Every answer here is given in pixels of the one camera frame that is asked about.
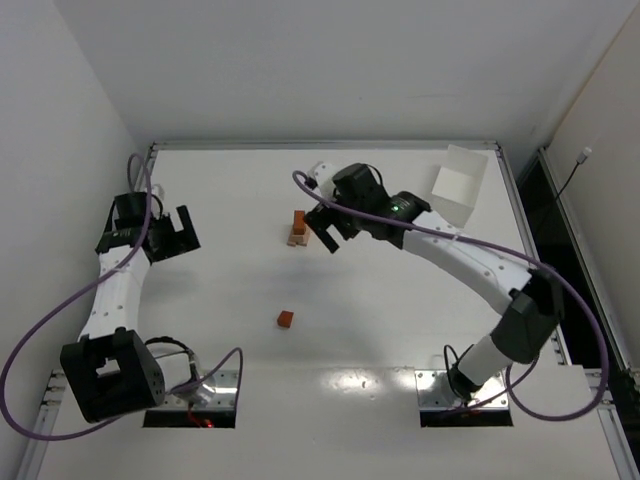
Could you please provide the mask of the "dark brown arch block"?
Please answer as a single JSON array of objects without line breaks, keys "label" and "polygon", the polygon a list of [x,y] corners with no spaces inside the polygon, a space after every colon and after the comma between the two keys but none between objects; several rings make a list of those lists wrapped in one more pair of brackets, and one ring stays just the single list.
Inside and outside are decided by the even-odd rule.
[{"label": "dark brown arch block", "polygon": [[294,235],[303,235],[306,231],[306,224],[304,221],[305,211],[295,210],[294,220],[292,224],[292,233]]}]

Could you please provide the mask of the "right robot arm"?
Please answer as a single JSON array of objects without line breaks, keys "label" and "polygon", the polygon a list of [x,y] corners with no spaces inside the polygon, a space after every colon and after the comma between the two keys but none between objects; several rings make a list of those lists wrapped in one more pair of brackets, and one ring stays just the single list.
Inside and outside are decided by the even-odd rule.
[{"label": "right robot arm", "polygon": [[304,221],[330,252],[339,245],[329,227],[345,240],[366,232],[431,262],[498,314],[492,331],[447,369],[449,390],[460,401],[470,401],[499,371],[535,360],[562,319],[562,289],[551,274],[456,239],[455,228],[427,201],[408,191],[389,194],[377,169],[319,162],[294,177],[320,198]]}]

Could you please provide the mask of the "dark brown wood cube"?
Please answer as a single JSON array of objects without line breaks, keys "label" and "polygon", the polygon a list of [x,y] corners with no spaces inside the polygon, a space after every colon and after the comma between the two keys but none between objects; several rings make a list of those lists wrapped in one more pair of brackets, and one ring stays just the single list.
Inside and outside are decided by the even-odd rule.
[{"label": "dark brown wood cube", "polygon": [[289,329],[292,326],[294,313],[292,311],[283,310],[276,319],[279,328]]}]

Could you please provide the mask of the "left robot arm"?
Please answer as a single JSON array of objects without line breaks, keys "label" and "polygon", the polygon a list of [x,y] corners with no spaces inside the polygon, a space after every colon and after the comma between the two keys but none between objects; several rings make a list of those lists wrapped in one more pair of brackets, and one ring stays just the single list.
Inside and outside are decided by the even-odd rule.
[{"label": "left robot arm", "polygon": [[100,272],[89,319],[76,342],[62,347],[60,362],[84,419],[97,423],[159,406],[166,383],[161,366],[137,333],[144,280],[152,264],[200,247],[190,212],[159,212],[142,231],[153,199],[144,192],[114,198],[96,246]]}]

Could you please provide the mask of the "light long wood block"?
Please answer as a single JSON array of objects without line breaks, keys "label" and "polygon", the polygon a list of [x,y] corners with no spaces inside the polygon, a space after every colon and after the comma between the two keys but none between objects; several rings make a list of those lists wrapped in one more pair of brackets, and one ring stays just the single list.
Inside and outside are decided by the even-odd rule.
[{"label": "light long wood block", "polygon": [[300,246],[306,247],[309,243],[310,237],[311,237],[311,229],[307,227],[305,229],[305,232],[300,236],[298,244]]},{"label": "light long wood block", "polygon": [[299,234],[295,231],[294,228],[291,228],[288,238],[287,238],[287,245],[288,246],[297,246],[300,244],[301,240],[303,239],[303,235]]}]

